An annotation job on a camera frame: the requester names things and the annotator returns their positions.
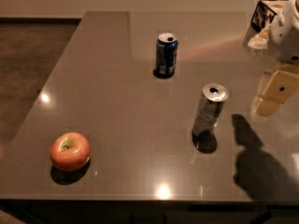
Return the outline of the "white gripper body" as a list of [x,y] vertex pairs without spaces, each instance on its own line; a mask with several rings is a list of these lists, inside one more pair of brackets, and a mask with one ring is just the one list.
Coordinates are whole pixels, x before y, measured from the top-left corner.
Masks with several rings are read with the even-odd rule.
[[299,76],[299,66],[295,64],[282,63],[276,68],[278,74],[289,74],[290,76]]

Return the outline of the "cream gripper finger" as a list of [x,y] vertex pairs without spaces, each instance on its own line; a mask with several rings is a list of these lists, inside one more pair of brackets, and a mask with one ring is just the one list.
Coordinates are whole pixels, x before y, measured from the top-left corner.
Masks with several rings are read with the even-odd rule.
[[264,74],[262,86],[254,99],[254,112],[263,117],[271,117],[285,102],[299,90],[299,76]]

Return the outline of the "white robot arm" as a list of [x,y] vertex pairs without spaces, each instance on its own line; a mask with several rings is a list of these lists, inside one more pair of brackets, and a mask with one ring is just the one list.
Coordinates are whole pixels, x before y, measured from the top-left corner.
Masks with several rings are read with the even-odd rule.
[[265,70],[253,112],[270,117],[299,90],[299,0],[262,0],[251,20],[258,32],[249,46],[264,49],[272,64]]

